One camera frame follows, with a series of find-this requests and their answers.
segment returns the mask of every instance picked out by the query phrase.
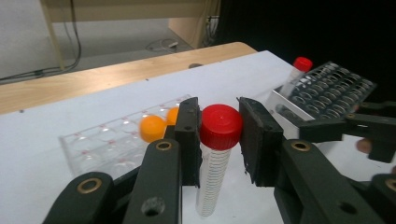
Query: white surface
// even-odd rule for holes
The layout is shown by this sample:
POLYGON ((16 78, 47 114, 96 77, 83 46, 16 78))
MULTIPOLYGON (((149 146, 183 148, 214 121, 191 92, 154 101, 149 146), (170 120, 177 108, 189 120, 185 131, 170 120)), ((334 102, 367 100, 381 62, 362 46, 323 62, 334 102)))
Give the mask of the white surface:
MULTIPOLYGON (((290 70, 289 64, 264 51, 0 116, 0 223, 42 222, 72 180, 58 136, 184 94, 198 96, 201 108, 215 103, 237 108, 235 98, 240 96, 264 102, 290 70)), ((337 143, 339 150, 323 151, 343 174, 357 180, 388 173, 392 165, 366 160, 354 149, 356 139, 337 143)), ((240 147, 232 151, 211 217, 200 219, 195 196, 195 188, 183 188, 184 223, 282 223, 273 190, 256 188, 245 175, 240 147)))

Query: black cable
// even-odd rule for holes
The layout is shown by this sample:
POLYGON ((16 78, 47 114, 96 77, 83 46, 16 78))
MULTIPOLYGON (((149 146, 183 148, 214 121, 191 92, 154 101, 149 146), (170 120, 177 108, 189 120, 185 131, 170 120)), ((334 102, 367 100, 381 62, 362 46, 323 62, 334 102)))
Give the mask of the black cable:
POLYGON ((16 78, 24 78, 24 77, 40 78, 40 77, 55 76, 55 75, 66 73, 66 72, 74 69, 75 67, 77 67, 77 65, 79 64, 79 61, 81 59, 81 43, 79 40, 78 30, 77 30, 77 20, 76 20, 76 11, 75 11, 74 0, 70 0, 70 7, 71 7, 71 13, 72 13, 73 30, 74 30, 76 40, 78 43, 78 55, 77 55, 77 58, 75 59, 75 61, 72 64, 67 65, 64 70, 60 69, 59 67, 49 67, 49 68, 34 70, 31 72, 20 73, 20 74, 13 75, 10 77, 2 77, 2 78, 0 78, 0 81, 11 80, 11 79, 16 79, 16 78))

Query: gray floor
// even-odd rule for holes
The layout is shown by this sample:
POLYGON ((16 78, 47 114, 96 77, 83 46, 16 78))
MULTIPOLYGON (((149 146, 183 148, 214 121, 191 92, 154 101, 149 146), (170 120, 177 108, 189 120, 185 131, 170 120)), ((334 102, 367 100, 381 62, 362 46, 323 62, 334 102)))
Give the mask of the gray floor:
MULTIPOLYGON (((57 66, 38 0, 4 0, 1 5, 0 78, 57 66)), ((169 54, 166 50, 146 50, 147 45, 160 39, 174 38, 179 43, 178 51, 190 50, 167 23, 168 19, 78 22, 82 57, 73 71, 169 54)), ((66 64, 70 64, 75 60, 72 49, 77 51, 72 25, 66 24, 72 43, 63 23, 53 25, 66 64)), ((161 49, 159 42, 153 47, 161 49)))

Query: red cap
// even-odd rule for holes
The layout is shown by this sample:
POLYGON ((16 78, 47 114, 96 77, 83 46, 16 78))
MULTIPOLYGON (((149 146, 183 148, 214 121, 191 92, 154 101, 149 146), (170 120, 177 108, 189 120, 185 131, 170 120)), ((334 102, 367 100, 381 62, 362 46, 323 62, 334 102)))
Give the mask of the red cap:
POLYGON ((202 111, 201 142, 215 150, 234 147, 242 132, 242 117, 228 105, 210 105, 202 111))
POLYGON ((293 63, 293 66, 302 72, 311 70, 312 62, 305 57, 298 57, 293 63))

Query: black background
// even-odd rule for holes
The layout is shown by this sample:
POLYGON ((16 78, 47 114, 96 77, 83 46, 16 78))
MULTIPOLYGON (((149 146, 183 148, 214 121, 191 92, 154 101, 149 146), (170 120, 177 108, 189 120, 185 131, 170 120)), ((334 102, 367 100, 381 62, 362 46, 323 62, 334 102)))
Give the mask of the black background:
POLYGON ((338 63, 378 84, 366 101, 396 101, 396 1, 226 0, 215 44, 244 42, 292 63, 338 63))

